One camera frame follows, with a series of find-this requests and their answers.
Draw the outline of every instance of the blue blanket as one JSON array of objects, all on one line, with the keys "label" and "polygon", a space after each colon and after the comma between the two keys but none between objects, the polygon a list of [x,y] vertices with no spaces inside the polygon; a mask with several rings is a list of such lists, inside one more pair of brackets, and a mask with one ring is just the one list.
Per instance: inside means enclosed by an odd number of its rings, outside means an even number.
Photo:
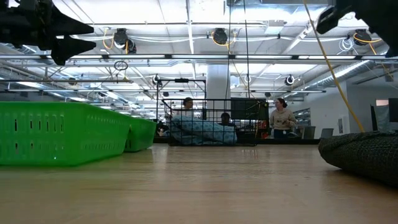
[{"label": "blue blanket", "polygon": [[238,140],[234,127],[222,126],[190,116],[174,116],[171,122],[171,133],[184,145],[232,145]]}]

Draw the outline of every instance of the green plastic basket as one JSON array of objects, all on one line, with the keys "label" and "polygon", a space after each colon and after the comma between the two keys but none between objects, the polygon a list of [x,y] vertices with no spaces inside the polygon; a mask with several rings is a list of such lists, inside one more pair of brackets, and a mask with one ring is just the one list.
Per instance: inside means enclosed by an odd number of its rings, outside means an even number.
[{"label": "green plastic basket", "polygon": [[75,166],[117,156],[141,122],[84,103],[0,102],[0,164]]},{"label": "green plastic basket", "polygon": [[135,119],[129,131],[125,152],[138,152],[153,145],[156,123],[144,119]]}]

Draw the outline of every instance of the white column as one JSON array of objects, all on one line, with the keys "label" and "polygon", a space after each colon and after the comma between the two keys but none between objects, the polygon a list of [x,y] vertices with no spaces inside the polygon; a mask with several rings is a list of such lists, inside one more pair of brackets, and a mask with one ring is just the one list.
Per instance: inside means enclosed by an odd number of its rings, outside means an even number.
[{"label": "white column", "polygon": [[231,87],[228,79],[227,65],[208,65],[206,77],[206,93],[208,99],[221,99],[220,101],[207,101],[207,120],[220,122],[223,110],[230,110],[231,102],[222,101],[231,99]]}]

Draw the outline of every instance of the wooden table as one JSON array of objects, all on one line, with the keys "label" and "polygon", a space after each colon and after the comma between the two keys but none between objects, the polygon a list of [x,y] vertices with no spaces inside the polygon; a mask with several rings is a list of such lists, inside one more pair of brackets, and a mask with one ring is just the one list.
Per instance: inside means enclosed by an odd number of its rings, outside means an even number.
[{"label": "wooden table", "polygon": [[163,144],[75,168],[0,167],[2,224],[397,222],[397,190],[316,146]]}]

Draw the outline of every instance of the black fabric bag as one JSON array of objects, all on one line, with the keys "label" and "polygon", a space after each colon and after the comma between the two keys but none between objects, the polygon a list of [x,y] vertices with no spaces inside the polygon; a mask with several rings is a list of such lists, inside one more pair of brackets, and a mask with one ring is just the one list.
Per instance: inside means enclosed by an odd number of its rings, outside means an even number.
[{"label": "black fabric bag", "polygon": [[398,187],[398,134],[335,136],[322,139],[318,149],[333,166]]}]

